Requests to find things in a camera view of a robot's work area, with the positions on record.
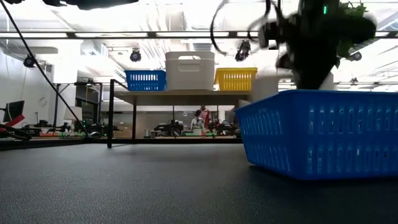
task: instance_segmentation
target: computer monitor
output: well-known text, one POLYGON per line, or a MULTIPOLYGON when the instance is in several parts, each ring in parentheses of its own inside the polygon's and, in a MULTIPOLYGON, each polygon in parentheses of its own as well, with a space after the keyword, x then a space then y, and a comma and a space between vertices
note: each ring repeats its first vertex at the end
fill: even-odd
POLYGON ((22 115, 24 111, 25 101, 17 101, 8 103, 6 109, 4 110, 3 122, 10 122, 19 115, 22 115))

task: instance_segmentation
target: blue plastic basket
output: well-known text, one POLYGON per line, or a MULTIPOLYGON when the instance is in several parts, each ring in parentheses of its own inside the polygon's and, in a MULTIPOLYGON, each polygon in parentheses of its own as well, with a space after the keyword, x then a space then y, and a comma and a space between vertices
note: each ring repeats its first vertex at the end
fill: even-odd
POLYGON ((130 91, 166 90, 166 72, 163 70, 131 70, 125 72, 130 91))
POLYGON ((301 180, 398 175, 398 94, 289 90, 236 110, 248 161, 301 180))

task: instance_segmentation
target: yellow basket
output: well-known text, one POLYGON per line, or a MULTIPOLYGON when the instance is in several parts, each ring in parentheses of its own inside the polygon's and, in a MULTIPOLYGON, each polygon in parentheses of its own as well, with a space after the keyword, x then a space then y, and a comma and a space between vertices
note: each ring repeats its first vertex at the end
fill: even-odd
POLYGON ((214 84, 222 91, 250 91, 257 68, 217 68, 214 84))

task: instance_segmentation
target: ceiling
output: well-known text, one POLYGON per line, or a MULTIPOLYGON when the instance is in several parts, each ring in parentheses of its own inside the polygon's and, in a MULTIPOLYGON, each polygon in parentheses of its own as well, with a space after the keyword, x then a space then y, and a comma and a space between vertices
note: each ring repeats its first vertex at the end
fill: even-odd
MULTIPOLYGON (((211 18, 220 0, 140 0, 138 3, 109 9, 80 11, 77 7, 51 7, 41 0, 25 1, 18 5, 8 5, 17 25, 22 31, 78 31, 78 32, 127 32, 127 31, 182 31, 208 30, 211 18)), ((368 14, 378 22, 378 29, 398 31, 398 0, 389 2, 363 0, 368 14)), ((284 14, 297 10, 298 0, 282 0, 284 14)), ((246 30, 247 26, 262 16, 265 3, 258 0, 230 0, 219 13, 215 27, 218 30, 246 30)), ((3 9, 0 9, 0 31, 14 31, 3 9)), ((57 48, 72 40, 30 40, 32 47, 57 48)), ((241 40, 218 39, 220 48, 227 51, 227 57, 216 56, 217 67, 259 67, 274 69, 276 58, 284 51, 260 50, 244 62, 234 60, 234 54, 241 40)), ((8 47, 21 47, 18 40, 2 41, 8 47)), ((168 51, 213 50, 206 39, 162 39, 162 40, 89 40, 83 42, 79 75, 93 77, 102 82, 115 78, 114 71, 134 69, 156 69, 164 67, 164 54, 168 51), (83 49, 90 47, 99 54, 91 55, 83 49), (106 48, 109 58, 101 55, 106 48), (142 60, 131 62, 133 49, 140 49, 142 60)), ((334 69, 336 82, 349 82, 356 77, 360 82, 398 82, 398 39, 381 39, 357 46, 363 55, 358 62, 342 61, 339 69, 334 69)), ((62 60, 55 54, 37 53, 38 58, 51 63, 62 60)), ((396 85, 344 86, 349 89, 377 89, 395 91, 396 85)))

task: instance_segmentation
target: black floor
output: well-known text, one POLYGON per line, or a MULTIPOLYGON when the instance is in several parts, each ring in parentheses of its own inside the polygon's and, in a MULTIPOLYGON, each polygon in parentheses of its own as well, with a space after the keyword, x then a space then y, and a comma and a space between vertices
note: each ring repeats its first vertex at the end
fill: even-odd
POLYGON ((303 184, 242 146, 0 152, 0 223, 398 223, 398 180, 303 184))

